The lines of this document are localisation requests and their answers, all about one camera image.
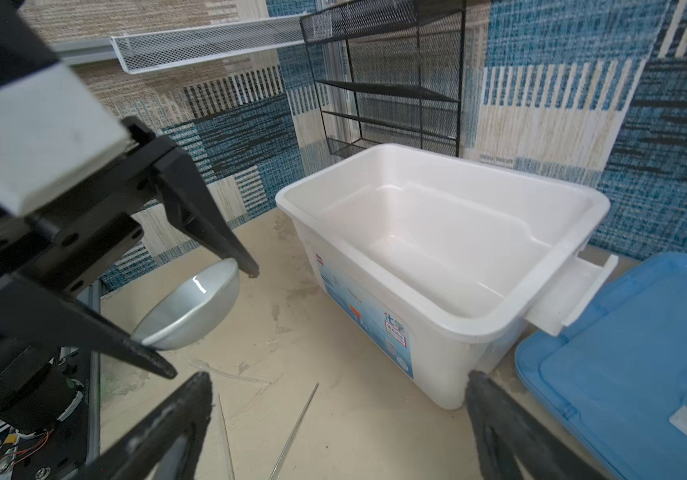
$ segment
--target patterned wallpaper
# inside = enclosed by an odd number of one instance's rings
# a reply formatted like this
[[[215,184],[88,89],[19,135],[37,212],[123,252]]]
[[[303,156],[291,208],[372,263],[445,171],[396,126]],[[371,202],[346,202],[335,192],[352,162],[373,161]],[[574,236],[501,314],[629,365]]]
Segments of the patterned wallpaper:
[[[311,12],[315,0],[29,0],[49,42]],[[638,259],[687,252],[687,0],[469,0],[461,157],[596,187],[611,199],[591,242]],[[315,71],[322,49],[312,51]],[[231,226],[331,165],[329,93],[303,46],[141,75],[76,68],[118,118],[137,115],[195,159]],[[161,205],[102,278],[110,290],[197,244]]]

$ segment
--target blue lid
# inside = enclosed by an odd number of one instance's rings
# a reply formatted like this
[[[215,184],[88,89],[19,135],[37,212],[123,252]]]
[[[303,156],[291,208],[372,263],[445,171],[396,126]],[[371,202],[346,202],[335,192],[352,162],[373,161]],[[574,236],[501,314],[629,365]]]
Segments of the blue lid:
[[[687,478],[687,255],[650,258],[558,337],[519,345],[519,376],[619,478]]]

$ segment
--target blue product label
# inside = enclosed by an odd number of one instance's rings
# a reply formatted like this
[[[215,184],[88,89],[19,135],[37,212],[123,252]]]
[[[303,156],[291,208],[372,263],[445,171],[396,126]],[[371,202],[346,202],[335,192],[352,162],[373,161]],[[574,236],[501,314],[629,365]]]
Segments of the blue product label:
[[[317,255],[317,266],[325,283],[325,290],[338,306],[412,379],[410,337],[402,323],[373,296],[359,288],[320,255]]]

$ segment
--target white mesh tray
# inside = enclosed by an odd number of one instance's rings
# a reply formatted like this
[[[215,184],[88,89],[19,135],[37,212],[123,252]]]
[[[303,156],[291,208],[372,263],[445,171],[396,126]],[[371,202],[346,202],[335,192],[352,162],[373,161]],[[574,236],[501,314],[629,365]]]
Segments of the white mesh tray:
[[[207,62],[304,43],[298,15],[112,37],[129,74]]]

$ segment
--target bin handle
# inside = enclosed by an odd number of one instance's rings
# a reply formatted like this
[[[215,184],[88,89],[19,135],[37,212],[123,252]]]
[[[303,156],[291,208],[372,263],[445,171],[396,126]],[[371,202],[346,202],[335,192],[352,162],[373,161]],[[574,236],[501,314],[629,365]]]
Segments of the bin handle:
[[[546,284],[525,318],[550,335],[559,335],[579,319],[617,264],[617,255],[610,255],[604,266],[574,256]]]

